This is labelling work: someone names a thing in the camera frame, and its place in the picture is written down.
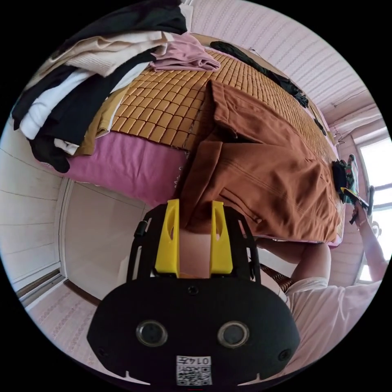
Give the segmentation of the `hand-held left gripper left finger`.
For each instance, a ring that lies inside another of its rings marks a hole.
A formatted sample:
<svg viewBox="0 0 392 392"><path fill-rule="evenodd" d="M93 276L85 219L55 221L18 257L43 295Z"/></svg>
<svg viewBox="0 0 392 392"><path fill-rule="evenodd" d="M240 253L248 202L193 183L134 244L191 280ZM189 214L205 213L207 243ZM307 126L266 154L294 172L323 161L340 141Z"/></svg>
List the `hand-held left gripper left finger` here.
<svg viewBox="0 0 392 392"><path fill-rule="evenodd" d="M179 200L167 202L156 255L155 270L159 275L180 276Z"/></svg>

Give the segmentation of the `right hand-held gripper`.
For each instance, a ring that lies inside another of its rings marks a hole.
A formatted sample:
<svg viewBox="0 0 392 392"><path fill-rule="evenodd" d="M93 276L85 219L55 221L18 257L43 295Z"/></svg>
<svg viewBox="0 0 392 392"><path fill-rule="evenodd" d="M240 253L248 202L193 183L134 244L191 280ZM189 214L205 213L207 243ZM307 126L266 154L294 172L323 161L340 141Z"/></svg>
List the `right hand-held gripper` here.
<svg viewBox="0 0 392 392"><path fill-rule="evenodd" d="M368 207L369 207L368 203L366 201L364 201L361 197L355 195L355 193L353 191L351 191L350 189L347 189L346 187L341 187L341 193L343 195L345 195L346 197L350 197L350 200L351 200L354 208L361 206L362 209L365 211L366 220L368 220ZM352 218L350 220L350 224L354 224L356 222L357 218L358 218L358 211L355 210L355 211L353 211Z"/></svg>

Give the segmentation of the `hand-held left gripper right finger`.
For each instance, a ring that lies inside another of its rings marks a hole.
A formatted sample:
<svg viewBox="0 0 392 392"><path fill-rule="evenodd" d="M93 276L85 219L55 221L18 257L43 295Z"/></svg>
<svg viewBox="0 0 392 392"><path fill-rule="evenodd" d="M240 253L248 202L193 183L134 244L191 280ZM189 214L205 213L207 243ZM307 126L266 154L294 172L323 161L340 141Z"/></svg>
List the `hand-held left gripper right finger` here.
<svg viewBox="0 0 392 392"><path fill-rule="evenodd" d="M231 274L232 254L226 224L224 204L212 202L210 274Z"/></svg>

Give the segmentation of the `person's right hand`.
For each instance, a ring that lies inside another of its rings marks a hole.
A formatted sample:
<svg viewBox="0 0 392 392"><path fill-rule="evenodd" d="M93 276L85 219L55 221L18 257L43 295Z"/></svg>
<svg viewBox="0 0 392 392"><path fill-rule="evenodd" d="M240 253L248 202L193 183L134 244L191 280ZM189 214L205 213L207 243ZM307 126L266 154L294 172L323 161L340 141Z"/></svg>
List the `person's right hand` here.
<svg viewBox="0 0 392 392"><path fill-rule="evenodd" d="M360 204L355 205L352 217L355 218L355 225L361 233L364 233L365 231L371 231L367 211L363 209Z"/></svg>

